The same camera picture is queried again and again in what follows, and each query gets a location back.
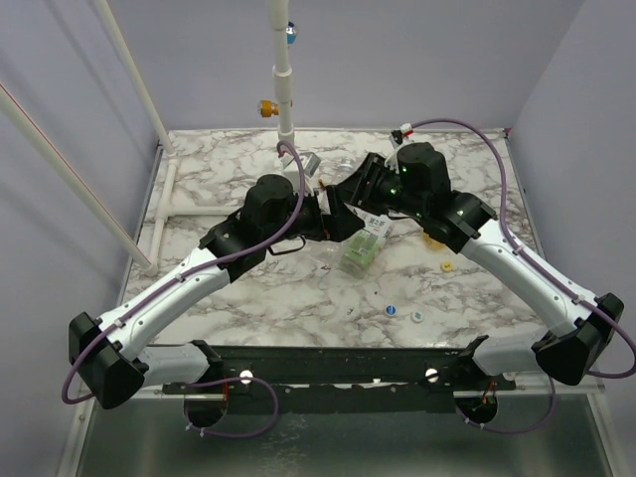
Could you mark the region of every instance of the metal bolt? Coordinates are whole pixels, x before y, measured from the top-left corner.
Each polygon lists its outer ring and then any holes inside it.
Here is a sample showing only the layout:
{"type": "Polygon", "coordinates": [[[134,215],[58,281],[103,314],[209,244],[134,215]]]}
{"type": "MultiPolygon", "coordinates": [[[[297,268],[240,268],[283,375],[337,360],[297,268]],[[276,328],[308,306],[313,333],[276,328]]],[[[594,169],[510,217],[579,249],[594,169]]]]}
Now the metal bolt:
{"type": "Polygon", "coordinates": [[[439,380],[439,373],[435,368],[428,368],[424,375],[426,376],[426,380],[429,383],[437,383],[437,381],[439,380]]]}

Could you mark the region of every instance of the marble surface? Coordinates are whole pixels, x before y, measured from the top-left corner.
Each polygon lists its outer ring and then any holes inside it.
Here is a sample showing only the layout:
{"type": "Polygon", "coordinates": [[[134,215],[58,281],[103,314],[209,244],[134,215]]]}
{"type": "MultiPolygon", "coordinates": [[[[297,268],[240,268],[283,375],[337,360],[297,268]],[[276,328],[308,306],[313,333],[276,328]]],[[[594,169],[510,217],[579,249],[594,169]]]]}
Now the marble surface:
{"type": "MultiPolygon", "coordinates": [[[[174,205],[240,206],[247,189],[262,174],[280,170],[274,131],[172,131],[180,168],[174,205]]],[[[505,158],[509,177],[511,229],[534,245],[505,141],[490,135],[505,158]]],[[[472,192],[494,208],[500,200],[499,171],[490,151],[470,133],[417,133],[445,154],[452,187],[472,192]]],[[[367,152],[387,155],[385,133],[299,131],[300,151],[313,151],[329,179],[344,157],[362,161],[367,152]]],[[[149,249],[154,212],[167,168],[159,168],[140,245],[149,249]]],[[[174,267],[207,230],[221,219],[175,217],[166,226],[161,271],[174,267]]],[[[192,307],[166,328],[156,343],[205,339],[217,345],[455,347],[480,334],[506,336],[535,331],[540,322],[516,295],[479,265],[447,248],[434,251],[412,221],[397,221],[385,249],[363,279],[337,269],[333,246],[309,243],[298,253],[273,257],[236,283],[192,307]],[[442,261],[454,269],[445,273],[442,261]],[[388,304],[397,316],[387,317],[388,304]],[[422,323],[410,320],[413,311],[422,323]]],[[[133,266],[126,299],[154,279],[133,266]]]]}

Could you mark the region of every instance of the purple cable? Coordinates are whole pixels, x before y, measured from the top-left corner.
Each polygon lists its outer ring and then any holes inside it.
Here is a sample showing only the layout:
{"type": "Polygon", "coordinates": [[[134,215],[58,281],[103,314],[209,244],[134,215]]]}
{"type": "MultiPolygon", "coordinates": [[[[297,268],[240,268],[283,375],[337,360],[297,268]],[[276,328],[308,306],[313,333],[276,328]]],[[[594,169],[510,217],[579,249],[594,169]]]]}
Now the purple cable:
{"type": "MultiPolygon", "coordinates": [[[[413,129],[415,129],[417,127],[424,126],[426,124],[433,124],[433,123],[437,123],[437,122],[447,122],[447,123],[451,123],[451,124],[457,124],[459,126],[465,127],[466,129],[470,129],[475,134],[477,134],[486,143],[488,148],[492,151],[493,155],[495,156],[495,159],[497,160],[497,164],[499,165],[499,171],[501,173],[501,204],[500,204],[500,207],[499,207],[499,217],[500,217],[499,226],[501,227],[501,232],[504,234],[504,237],[510,243],[511,247],[512,248],[518,248],[519,244],[515,241],[515,239],[511,235],[510,231],[508,230],[507,211],[506,211],[506,199],[508,197],[508,184],[506,182],[506,169],[504,167],[504,161],[501,158],[501,155],[499,154],[499,151],[497,150],[497,148],[495,147],[493,142],[490,139],[488,139],[488,137],[486,137],[486,135],[483,132],[481,132],[479,129],[477,129],[474,126],[472,126],[472,125],[470,125],[470,124],[468,124],[468,123],[466,123],[464,121],[457,120],[457,119],[450,119],[450,118],[446,118],[446,117],[436,118],[436,119],[428,119],[428,120],[425,120],[425,121],[421,121],[421,122],[417,122],[415,124],[412,124],[411,126],[412,126],[413,129]]],[[[555,276],[553,276],[549,271],[547,271],[545,268],[543,268],[540,263],[538,263],[531,256],[529,256],[523,249],[519,250],[519,255],[522,256],[524,258],[524,260],[532,268],[534,268],[543,278],[545,278],[547,281],[549,281],[552,285],[554,285],[560,291],[565,293],[569,298],[571,298],[572,300],[578,300],[578,294],[577,293],[575,293],[574,291],[570,290],[566,285],[561,283],[555,276]]],[[[634,354],[634,364],[627,371],[624,371],[622,373],[601,373],[601,372],[597,372],[597,371],[589,371],[588,374],[591,375],[591,376],[595,376],[597,378],[606,378],[606,379],[612,379],[612,380],[620,380],[620,379],[623,379],[623,378],[629,378],[630,376],[633,376],[634,374],[636,374],[636,343],[634,343],[634,341],[631,339],[631,337],[627,334],[627,332],[625,330],[623,330],[623,328],[618,323],[616,323],[614,320],[612,320],[607,315],[607,313],[605,313],[604,311],[599,309],[596,305],[594,305],[594,304],[592,304],[592,303],[590,303],[590,302],[588,302],[586,300],[582,300],[580,302],[580,304],[583,305],[585,308],[587,308],[592,313],[594,313],[595,315],[598,315],[605,323],[607,323],[609,326],[611,326],[611,328],[616,333],[618,333],[623,340],[625,340],[625,343],[627,343],[627,345],[631,349],[632,353],[634,354]]]]}
{"type": "Polygon", "coordinates": [[[266,425],[264,425],[260,429],[253,430],[251,432],[243,432],[240,434],[234,434],[230,432],[221,432],[218,430],[211,430],[209,427],[197,427],[196,425],[192,424],[192,422],[190,421],[190,417],[188,416],[187,413],[185,413],[186,420],[188,420],[188,425],[192,427],[193,429],[203,432],[204,434],[215,435],[216,437],[225,437],[228,439],[249,439],[251,437],[257,437],[259,435],[265,434],[270,429],[272,429],[273,426],[276,424],[276,421],[278,420],[278,397],[276,396],[276,391],[274,390],[274,388],[267,381],[264,381],[260,378],[254,378],[254,377],[225,378],[223,380],[211,381],[209,383],[195,383],[195,384],[190,384],[186,386],[188,388],[206,388],[208,386],[224,385],[225,383],[236,383],[237,381],[254,381],[256,383],[259,383],[260,385],[265,386],[267,390],[269,391],[269,393],[271,394],[271,398],[274,403],[274,410],[272,411],[271,418],[269,419],[266,425]]]}
{"type": "MultiPolygon", "coordinates": [[[[514,240],[514,238],[512,237],[512,234],[508,230],[507,210],[506,210],[506,199],[508,198],[508,183],[507,183],[507,179],[506,179],[506,168],[504,166],[504,160],[502,159],[501,155],[499,154],[499,151],[495,147],[495,144],[493,144],[493,142],[483,132],[481,132],[479,129],[477,129],[475,126],[473,126],[473,125],[471,125],[471,124],[469,124],[467,122],[460,121],[458,119],[451,119],[451,118],[448,118],[448,117],[427,119],[425,121],[416,122],[416,123],[412,124],[411,127],[413,129],[416,129],[418,127],[421,127],[421,126],[424,126],[424,125],[427,125],[427,124],[435,124],[435,123],[439,123],[439,122],[457,124],[459,126],[462,126],[462,127],[465,127],[466,129],[471,130],[472,132],[477,134],[481,138],[482,141],[484,141],[484,143],[488,146],[488,148],[491,150],[491,152],[495,156],[495,159],[497,160],[497,165],[499,166],[499,172],[501,174],[501,202],[500,202],[500,206],[499,206],[499,217],[500,217],[499,227],[501,228],[502,234],[504,235],[506,240],[510,243],[511,247],[512,248],[519,248],[519,245],[514,240]]],[[[537,261],[534,260],[531,256],[529,256],[523,249],[520,249],[519,255],[522,256],[524,258],[524,260],[532,268],[534,268],[540,275],[542,275],[547,281],[552,283],[556,288],[561,290],[563,293],[565,293],[570,298],[578,299],[578,295],[576,293],[574,293],[567,286],[563,285],[560,281],[558,281],[556,277],[554,277],[549,271],[547,271],[539,263],[537,263],[537,261]]],[[[596,372],[596,371],[590,371],[590,372],[588,372],[588,374],[591,375],[591,376],[598,377],[598,378],[608,378],[608,379],[622,379],[622,378],[627,378],[627,377],[630,377],[630,376],[634,375],[636,373],[636,344],[632,341],[632,339],[629,337],[629,335],[627,335],[625,330],[623,330],[618,325],[618,323],[616,323],[614,320],[612,320],[605,312],[603,312],[602,310],[598,309],[595,305],[589,303],[588,301],[583,300],[583,301],[581,301],[581,304],[585,308],[587,308],[588,310],[590,310],[593,313],[595,313],[598,316],[600,316],[601,319],[603,319],[607,324],[609,324],[616,331],[616,333],[618,333],[621,336],[621,338],[623,338],[625,340],[627,345],[632,350],[632,353],[634,354],[634,364],[632,365],[632,368],[629,371],[626,371],[626,372],[623,372],[623,373],[617,373],[617,374],[608,374],[608,373],[599,373],[599,372],[596,372]]],[[[542,419],[539,420],[538,422],[536,422],[535,424],[533,424],[533,425],[531,425],[529,427],[521,428],[521,429],[499,429],[499,428],[492,428],[492,427],[482,427],[480,424],[478,424],[476,422],[472,422],[472,421],[469,421],[468,423],[470,425],[476,426],[476,427],[481,428],[483,430],[486,430],[486,431],[489,431],[489,432],[494,432],[494,433],[497,433],[497,434],[509,434],[509,435],[510,434],[522,434],[522,433],[531,432],[533,430],[538,429],[539,427],[545,425],[546,423],[548,423],[550,421],[550,419],[555,414],[555,410],[557,408],[557,399],[556,399],[557,389],[555,388],[555,382],[553,381],[553,379],[550,376],[548,376],[548,378],[550,380],[550,388],[551,388],[550,408],[548,409],[548,412],[546,413],[546,415],[544,417],[542,417],[542,419]]],[[[459,408],[457,409],[457,411],[464,418],[467,418],[459,408]]]]}
{"type": "MultiPolygon", "coordinates": [[[[220,258],[215,258],[214,260],[207,261],[205,263],[202,263],[201,265],[197,265],[188,271],[184,271],[181,274],[183,278],[188,278],[193,273],[197,273],[201,270],[205,270],[206,268],[210,268],[221,263],[229,263],[231,261],[236,260],[237,258],[241,258],[242,256],[249,255],[263,248],[268,248],[270,245],[272,245],[278,239],[280,239],[282,235],[285,232],[287,232],[289,228],[292,226],[292,224],[296,221],[296,219],[298,218],[298,214],[300,214],[300,209],[302,208],[302,202],[305,197],[305,180],[304,180],[305,171],[302,167],[302,161],[300,159],[300,156],[298,156],[298,152],[296,151],[296,149],[291,143],[289,143],[288,141],[278,141],[278,143],[276,144],[276,151],[278,152],[278,157],[282,157],[285,152],[288,152],[289,154],[293,156],[294,160],[296,161],[296,164],[298,165],[298,174],[300,176],[298,200],[296,201],[296,207],[291,213],[291,216],[289,216],[289,219],[287,220],[287,222],[278,230],[278,232],[276,232],[270,238],[265,239],[261,243],[251,246],[250,248],[246,248],[245,250],[238,251],[236,253],[231,253],[229,255],[225,255],[220,258]]],[[[148,305],[148,303],[152,302],[155,298],[163,294],[166,290],[172,288],[177,283],[180,283],[180,281],[176,278],[173,278],[172,280],[167,281],[162,286],[160,286],[155,291],[153,291],[148,296],[146,296],[139,303],[137,303],[135,306],[130,308],[130,310],[128,310],[126,313],[124,313],[121,316],[121,318],[119,318],[119,321],[122,323],[122,325],[125,324],[130,318],[132,318],[132,316],[135,313],[138,313],[146,305],[148,305]]],[[[107,327],[105,330],[99,333],[90,343],[88,343],[88,345],[81,351],[81,353],[79,353],[78,358],[75,360],[75,362],[71,366],[71,370],[67,374],[67,377],[64,380],[64,383],[62,384],[62,401],[65,404],[79,404],[80,402],[84,402],[85,400],[88,400],[93,397],[93,394],[88,394],[81,397],[69,397],[69,388],[71,387],[71,382],[73,378],[75,377],[76,373],[78,372],[78,370],[80,369],[81,364],[86,359],[86,356],[88,356],[88,354],[97,346],[99,342],[101,342],[101,340],[103,340],[106,336],[112,333],[116,328],[117,328],[117,325],[115,324],[112,324],[109,327],[107,327]]]]}

